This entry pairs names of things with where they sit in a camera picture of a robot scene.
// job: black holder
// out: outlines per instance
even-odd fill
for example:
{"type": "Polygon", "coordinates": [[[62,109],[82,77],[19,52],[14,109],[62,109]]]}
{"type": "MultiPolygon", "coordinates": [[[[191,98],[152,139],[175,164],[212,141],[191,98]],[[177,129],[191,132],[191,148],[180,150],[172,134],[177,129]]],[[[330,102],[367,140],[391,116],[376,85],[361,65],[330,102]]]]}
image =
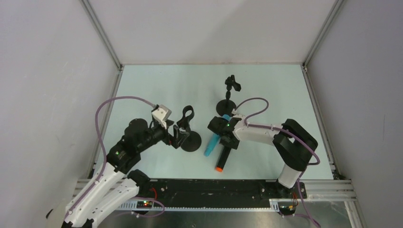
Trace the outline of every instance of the black holder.
{"type": "Polygon", "coordinates": [[[223,116],[225,114],[231,116],[231,112],[234,108],[236,108],[236,104],[230,100],[231,98],[231,89],[234,87],[235,91],[240,91],[241,86],[239,83],[235,81],[235,75],[231,75],[225,80],[225,84],[227,85],[227,93],[225,94],[225,100],[221,100],[217,103],[217,106],[215,107],[217,113],[220,116],[223,116]]]}
{"type": "Polygon", "coordinates": [[[194,117],[193,107],[190,106],[190,105],[184,107],[184,109],[182,111],[182,114],[183,114],[182,119],[180,119],[178,122],[176,122],[176,124],[182,130],[185,130],[186,132],[188,132],[189,136],[182,143],[181,148],[186,152],[194,152],[197,149],[199,149],[200,146],[202,145],[201,144],[202,143],[202,138],[200,137],[200,135],[197,132],[192,131],[190,129],[190,123],[189,122],[194,117]],[[188,111],[191,111],[192,113],[190,113],[189,116],[186,116],[186,113],[188,111]]]}

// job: red wire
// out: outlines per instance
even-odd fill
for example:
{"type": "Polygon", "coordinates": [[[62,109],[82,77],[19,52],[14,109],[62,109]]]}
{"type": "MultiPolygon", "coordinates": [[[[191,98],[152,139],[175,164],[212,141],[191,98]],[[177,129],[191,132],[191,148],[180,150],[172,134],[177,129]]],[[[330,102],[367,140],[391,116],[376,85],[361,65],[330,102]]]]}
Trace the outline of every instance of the red wire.
{"type": "Polygon", "coordinates": [[[152,191],[154,191],[154,199],[156,200],[157,199],[157,191],[155,190],[155,188],[150,188],[150,190],[152,190],[152,191]]]}

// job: white table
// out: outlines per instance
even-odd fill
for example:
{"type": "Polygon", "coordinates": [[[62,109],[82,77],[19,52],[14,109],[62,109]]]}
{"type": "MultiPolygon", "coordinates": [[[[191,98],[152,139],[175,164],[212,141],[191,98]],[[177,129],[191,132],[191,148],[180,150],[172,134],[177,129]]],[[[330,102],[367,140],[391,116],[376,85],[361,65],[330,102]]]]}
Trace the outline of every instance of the white table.
{"type": "MultiPolygon", "coordinates": [[[[178,121],[182,109],[192,105],[195,116],[192,130],[202,139],[195,152],[175,150],[163,142],[141,153],[140,169],[150,178],[187,179],[276,179],[284,162],[275,147],[257,142],[240,142],[232,150],[222,173],[215,170],[222,145],[209,157],[203,155],[212,136],[207,125],[214,116],[216,104],[225,98],[225,79],[234,74],[241,84],[240,92],[231,91],[231,100],[239,104],[250,97],[264,97],[269,109],[250,119],[251,123],[281,124],[295,119],[319,143],[316,153],[321,163],[309,166],[302,179],[333,179],[315,113],[299,65],[147,65],[125,66],[116,96],[133,95],[163,104],[172,110],[169,119],[178,121]]],[[[263,101],[250,101],[240,108],[251,114],[264,108],[263,101]]],[[[116,101],[106,129],[104,142],[109,149],[119,141],[124,129],[135,118],[151,121],[151,107],[136,100],[116,101]]],[[[97,167],[103,158],[99,155],[97,167]]]]}

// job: purple cable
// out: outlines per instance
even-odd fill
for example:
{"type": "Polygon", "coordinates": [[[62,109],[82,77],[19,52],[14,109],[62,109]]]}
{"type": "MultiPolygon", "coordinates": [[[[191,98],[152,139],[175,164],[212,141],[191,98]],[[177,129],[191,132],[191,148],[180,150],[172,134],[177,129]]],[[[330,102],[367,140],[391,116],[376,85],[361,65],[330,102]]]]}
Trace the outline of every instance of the purple cable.
{"type": "MultiPolygon", "coordinates": [[[[142,98],[140,98],[140,97],[137,97],[137,96],[118,96],[118,97],[113,97],[113,98],[111,98],[111,99],[109,99],[109,100],[104,101],[104,102],[98,107],[98,109],[97,109],[97,111],[96,111],[96,113],[95,113],[95,130],[96,130],[96,134],[97,134],[97,136],[98,136],[99,144],[101,144],[102,154],[103,154],[103,156],[104,156],[104,162],[103,162],[103,164],[102,164],[101,171],[99,172],[99,175],[97,176],[97,178],[95,179],[95,181],[99,181],[99,179],[101,179],[102,174],[104,173],[104,170],[105,170],[105,166],[106,166],[106,149],[105,149],[104,141],[102,140],[102,135],[101,135],[101,132],[100,132],[100,130],[99,130],[99,125],[98,125],[98,115],[99,115],[99,111],[101,111],[102,107],[104,107],[107,103],[112,102],[112,101],[115,101],[115,100],[121,100],[121,99],[136,99],[136,100],[142,101],[142,102],[144,102],[144,103],[150,105],[150,106],[153,107],[153,108],[156,107],[156,105],[154,105],[153,103],[151,103],[151,102],[149,102],[149,101],[147,101],[147,100],[144,100],[144,99],[142,99],[142,98]]],[[[71,211],[71,210],[73,210],[73,209],[77,206],[77,204],[80,203],[81,200],[92,190],[92,188],[95,186],[95,181],[94,181],[94,182],[88,187],[88,189],[77,199],[77,201],[70,207],[70,209],[67,210],[67,213],[66,213],[66,215],[65,215],[65,219],[66,219],[67,216],[68,216],[68,212],[71,211]]]]}
{"type": "Polygon", "coordinates": [[[135,213],[134,211],[130,211],[130,212],[128,211],[128,212],[120,213],[120,214],[116,215],[115,217],[118,217],[118,216],[121,216],[121,215],[127,215],[127,214],[132,214],[132,213],[134,213],[136,216],[138,215],[138,216],[144,217],[144,218],[152,218],[152,217],[157,217],[157,216],[159,216],[159,215],[162,215],[162,214],[165,212],[165,206],[164,206],[160,201],[158,201],[158,200],[156,200],[156,199],[152,199],[152,198],[143,198],[143,197],[134,197],[133,199],[134,199],[134,200],[146,200],[146,201],[151,201],[151,202],[153,202],[153,203],[157,203],[157,204],[159,204],[159,205],[163,208],[163,210],[160,211],[160,212],[158,212],[158,213],[156,213],[155,215],[140,215],[140,214],[138,214],[138,213],[135,213]]]}
{"type": "MultiPolygon", "coordinates": [[[[300,138],[298,138],[298,137],[297,137],[296,135],[294,135],[293,133],[291,133],[291,132],[289,132],[289,131],[287,131],[287,130],[284,130],[284,129],[282,129],[282,128],[278,128],[278,127],[265,126],[265,125],[259,125],[259,124],[248,124],[247,120],[248,120],[249,118],[251,118],[251,117],[253,117],[253,116],[256,116],[256,115],[259,115],[260,113],[266,111],[266,110],[268,109],[268,107],[269,107],[269,102],[268,102],[266,99],[264,99],[264,98],[262,98],[262,97],[254,97],[254,98],[246,99],[245,101],[241,102],[241,103],[235,108],[235,110],[237,110],[242,104],[244,104],[245,102],[250,101],[250,100],[263,100],[263,101],[266,102],[266,107],[265,107],[263,110],[261,110],[261,111],[259,111],[259,112],[257,112],[257,113],[253,113],[253,114],[251,114],[251,115],[248,115],[248,116],[244,119],[245,125],[250,126],[250,127],[259,127],[259,128],[270,129],[270,130],[276,130],[276,131],[280,131],[280,132],[283,132],[283,133],[288,134],[289,136],[293,137],[297,142],[299,142],[301,145],[303,145],[303,146],[315,157],[316,162],[315,162],[315,163],[309,163],[308,165],[319,165],[319,164],[320,164],[320,159],[319,159],[319,157],[316,155],[316,153],[315,153],[305,142],[303,142],[300,138]]],[[[300,176],[298,177],[298,179],[297,179],[297,187],[298,187],[299,197],[301,198],[302,206],[304,207],[305,212],[307,213],[307,215],[296,214],[295,216],[304,217],[304,218],[309,218],[309,219],[314,223],[314,225],[315,225],[316,227],[321,227],[320,224],[319,224],[316,220],[313,219],[313,217],[312,217],[311,214],[309,213],[307,207],[305,206],[305,202],[304,202],[304,199],[303,199],[303,197],[302,197],[301,188],[300,188],[300,186],[299,186],[299,180],[300,180],[300,178],[302,177],[303,174],[304,174],[304,172],[302,172],[302,173],[300,174],[300,176]]]]}

